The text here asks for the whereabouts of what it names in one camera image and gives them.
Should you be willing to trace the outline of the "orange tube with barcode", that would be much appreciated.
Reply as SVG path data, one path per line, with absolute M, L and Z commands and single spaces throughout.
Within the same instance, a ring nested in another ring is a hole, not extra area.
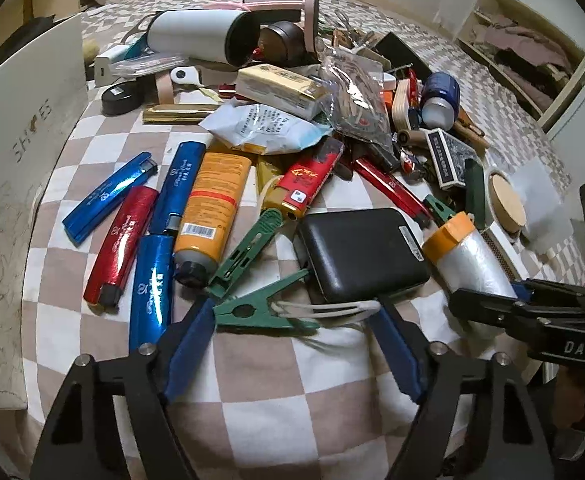
M 201 289 L 218 270 L 250 166 L 245 156 L 204 155 L 173 247 L 178 283 Z

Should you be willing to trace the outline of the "cream cardboard box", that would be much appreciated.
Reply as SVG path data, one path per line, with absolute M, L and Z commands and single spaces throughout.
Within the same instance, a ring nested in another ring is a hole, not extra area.
M 316 81 L 271 64 L 238 70 L 235 92 L 308 122 L 321 112 L 321 105 L 329 98 L 329 92 Z

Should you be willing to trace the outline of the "white matchbox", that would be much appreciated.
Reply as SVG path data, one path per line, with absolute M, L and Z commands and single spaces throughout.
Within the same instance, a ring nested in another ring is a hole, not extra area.
M 498 259 L 501 268 L 511 281 L 524 281 L 530 278 L 524 263 L 511 244 L 498 222 L 493 221 L 481 232 L 491 252 Z

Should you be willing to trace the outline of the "red glitter lighter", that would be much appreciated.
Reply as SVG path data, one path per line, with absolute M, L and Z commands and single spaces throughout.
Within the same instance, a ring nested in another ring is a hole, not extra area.
M 84 289 L 83 299 L 91 307 L 101 311 L 117 309 L 158 196 L 155 188 L 139 185 L 125 197 Z

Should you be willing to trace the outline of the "white storage box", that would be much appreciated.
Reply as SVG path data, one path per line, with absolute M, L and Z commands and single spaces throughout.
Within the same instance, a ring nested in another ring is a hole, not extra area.
M 34 217 L 86 106 L 79 16 L 0 66 L 0 410 L 27 406 L 21 298 Z

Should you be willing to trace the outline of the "long red lighter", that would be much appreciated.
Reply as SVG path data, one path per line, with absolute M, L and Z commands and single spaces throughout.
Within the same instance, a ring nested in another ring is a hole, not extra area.
M 422 230 L 429 228 L 430 224 L 434 222 L 433 217 L 419 199 L 392 174 L 377 169 L 365 157 L 353 159 L 351 166 L 365 181 L 373 185 L 393 205 L 417 223 Z

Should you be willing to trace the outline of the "black power bank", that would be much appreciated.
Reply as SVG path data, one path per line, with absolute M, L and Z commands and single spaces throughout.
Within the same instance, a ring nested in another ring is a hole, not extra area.
M 419 243 L 396 209 L 309 214 L 299 221 L 292 244 L 309 271 L 314 304 L 403 294 L 430 279 Z

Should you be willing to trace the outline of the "green plastic clip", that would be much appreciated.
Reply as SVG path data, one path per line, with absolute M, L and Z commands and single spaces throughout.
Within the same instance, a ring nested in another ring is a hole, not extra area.
M 274 208 L 262 212 L 233 252 L 221 263 L 206 287 L 207 295 L 218 304 L 230 293 L 250 264 L 271 243 L 283 226 L 282 214 Z

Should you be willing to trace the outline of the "green clothespin with white loop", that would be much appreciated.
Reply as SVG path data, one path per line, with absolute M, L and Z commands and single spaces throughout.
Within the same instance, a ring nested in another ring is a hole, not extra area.
M 381 310 L 378 300 L 343 304 L 295 304 L 274 298 L 309 275 L 300 270 L 250 294 L 224 300 L 213 308 L 215 323 L 229 330 L 279 330 L 287 333 L 312 333 L 361 322 Z

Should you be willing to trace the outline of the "white cylinder thermos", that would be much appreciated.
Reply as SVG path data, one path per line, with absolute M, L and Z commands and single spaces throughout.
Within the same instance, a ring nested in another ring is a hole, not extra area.
M 156 53 L 239 67 L 258 47 L 260 30 L 256 15 L 248 11 L 174 10 L 152 19 L 146 42 Z

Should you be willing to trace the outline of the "navy blue bottle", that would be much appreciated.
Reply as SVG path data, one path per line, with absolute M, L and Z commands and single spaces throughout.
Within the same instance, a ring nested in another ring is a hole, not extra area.
M 460 85 L 448 73 L 432 73 L 423 85 L 421 116 L 427 128 L 449 131 L 460 113 Z

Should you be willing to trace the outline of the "blue lighter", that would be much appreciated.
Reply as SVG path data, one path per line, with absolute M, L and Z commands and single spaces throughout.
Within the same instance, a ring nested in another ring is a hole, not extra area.
M 138 244 L 134 272 L 129 351 L 157 344 L 172 322 L 173 244 L 168 235 L 145 235 Z
M 134 186 L 144 184 L 154 174 L 157 174 L 157 162 L 149 152 L 142 152 L 97 185 L 62 220 L 70 242 L 74 246 L 81 245 L 102 220 L 123 202 Z
M 174 236 L 178 233 L 206 151 L 204 143 L 195 141 L 182 142 L 178 146 L 149 222 L 150 234 Z

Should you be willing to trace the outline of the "silver roll with orange cap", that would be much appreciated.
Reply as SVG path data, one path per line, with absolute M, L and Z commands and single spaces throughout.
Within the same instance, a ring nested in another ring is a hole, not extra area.
M 428 235 L 422 244 L 422 252 L 435 266 L 448 289 L 448 315 L 466 333 L 481 340 L 491 340 L 503 333 L 501 328 L 466 321 L 452 314 L 452 294 L 460 288 L 516 297 L 509 277 L 468 214 L 459 212 Z

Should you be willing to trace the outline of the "pink stand mirror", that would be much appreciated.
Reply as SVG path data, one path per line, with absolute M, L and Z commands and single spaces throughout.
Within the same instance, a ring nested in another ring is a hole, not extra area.
M 300 24 L 305 50 L 308 53 L 315 53 L 315 38 L 319 33 L 320 0 L 213 1 L 206 3 L 204 8 L 256 13 L 262 25 L 270 25 L 279 21 Z

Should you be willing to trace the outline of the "dark green lighter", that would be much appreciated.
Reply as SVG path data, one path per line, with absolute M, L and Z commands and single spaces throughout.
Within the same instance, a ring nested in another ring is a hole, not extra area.
M 476 229 L 483 231 L 487 227 L 487 202 L 483 165 L 472 158 L 466 159 L 464 165 L 465 210 L 473 218 Z

